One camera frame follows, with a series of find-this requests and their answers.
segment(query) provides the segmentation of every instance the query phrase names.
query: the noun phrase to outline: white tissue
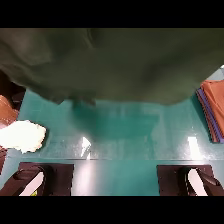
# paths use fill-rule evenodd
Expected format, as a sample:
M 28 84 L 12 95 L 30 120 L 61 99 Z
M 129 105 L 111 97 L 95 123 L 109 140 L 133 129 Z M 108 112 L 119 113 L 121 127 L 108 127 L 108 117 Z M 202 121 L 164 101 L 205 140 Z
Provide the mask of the white tissue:
M 30 121 L 15 121 L 0 129 L 0 145 L 21 150 L 22 153 L 35 152 L 42 147 L 46 128 Z

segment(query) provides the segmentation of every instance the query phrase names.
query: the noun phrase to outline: stack of folded cloth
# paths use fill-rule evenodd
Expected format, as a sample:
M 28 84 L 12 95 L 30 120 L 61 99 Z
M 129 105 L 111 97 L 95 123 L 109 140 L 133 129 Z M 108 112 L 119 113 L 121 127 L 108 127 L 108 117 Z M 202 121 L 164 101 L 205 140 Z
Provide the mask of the stack of folded cloth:
M 213 142 L 224 143 L 224 80 L 206 80 L 196 91 Z

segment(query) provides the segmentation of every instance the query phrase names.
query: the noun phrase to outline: green table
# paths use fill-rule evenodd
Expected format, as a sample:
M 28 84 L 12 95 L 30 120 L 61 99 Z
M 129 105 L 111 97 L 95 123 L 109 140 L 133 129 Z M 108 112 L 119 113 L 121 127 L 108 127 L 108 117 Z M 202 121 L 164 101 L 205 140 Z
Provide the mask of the green table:
M 158 164 L 211 164 L 224 185 L 224 145 L 210 142 L 196 96 L 173 106 L 97 101 L 92 108 L 27 91 L 18 119 L 45 126 L 47 138 L 36 153 L 9 150 L 0 188 L 21 161 L 74 164 L 72 195 L 159 195 Z

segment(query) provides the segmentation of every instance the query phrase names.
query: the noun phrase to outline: dark green fabric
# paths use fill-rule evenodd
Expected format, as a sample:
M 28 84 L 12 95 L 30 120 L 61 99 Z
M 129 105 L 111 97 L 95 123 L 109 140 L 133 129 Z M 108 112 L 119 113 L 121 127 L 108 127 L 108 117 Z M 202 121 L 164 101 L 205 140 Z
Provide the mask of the dark green fabric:
M 41 96 L 163 104 L 224 62 L 224 29 L 1 28 L 0 69 Z

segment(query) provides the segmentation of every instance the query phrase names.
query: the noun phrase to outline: teal table surface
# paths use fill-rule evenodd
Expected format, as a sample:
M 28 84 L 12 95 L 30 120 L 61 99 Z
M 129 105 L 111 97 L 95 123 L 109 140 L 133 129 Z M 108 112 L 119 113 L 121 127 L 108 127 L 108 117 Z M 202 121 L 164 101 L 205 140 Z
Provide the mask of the teal table surface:
M 21 161 L 74 164 L 72 195 L 159 195 L 158 164 L 211 164 L 224 185 L 224 145 L 210 140 L 196 96 L 176 105 L 56 105 L 27 91 L 18 120 L 47 128 L 43 147 L 10 149 L 0 188 Z

